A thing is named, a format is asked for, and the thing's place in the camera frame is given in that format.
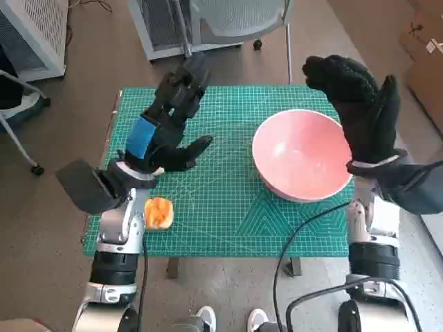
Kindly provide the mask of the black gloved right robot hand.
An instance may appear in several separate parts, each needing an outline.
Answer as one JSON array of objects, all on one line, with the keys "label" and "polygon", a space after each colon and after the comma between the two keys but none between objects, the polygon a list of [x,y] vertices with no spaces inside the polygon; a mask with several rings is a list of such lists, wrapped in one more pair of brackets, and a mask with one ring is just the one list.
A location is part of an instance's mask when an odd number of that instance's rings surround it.
[{"label": "black gloved right robot hand", "polygon": [[338,113],[353,161],[378,164],[399,155],[395,76],[386,76],[378,86],[364,65],[340,55],[309,56],[302,71],[307,86],[323,92]]}]

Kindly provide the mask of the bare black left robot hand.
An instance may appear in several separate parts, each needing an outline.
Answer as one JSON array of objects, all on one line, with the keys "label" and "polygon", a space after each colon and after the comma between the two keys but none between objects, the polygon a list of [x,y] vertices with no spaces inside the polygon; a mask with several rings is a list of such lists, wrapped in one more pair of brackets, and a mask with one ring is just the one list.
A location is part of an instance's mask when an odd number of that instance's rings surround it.
[{"label": "bare black left robot hand", "polygon": [[202,136],[186,147],[179,144],[186,122],[199,110],[209,77],[204,56],[199,53],[165,74],[153,103],[140,114],[127,137],[124,160],[128,166],[151,174],[160,167],[166,172],[184,172],[196,165],[213,137]]}]

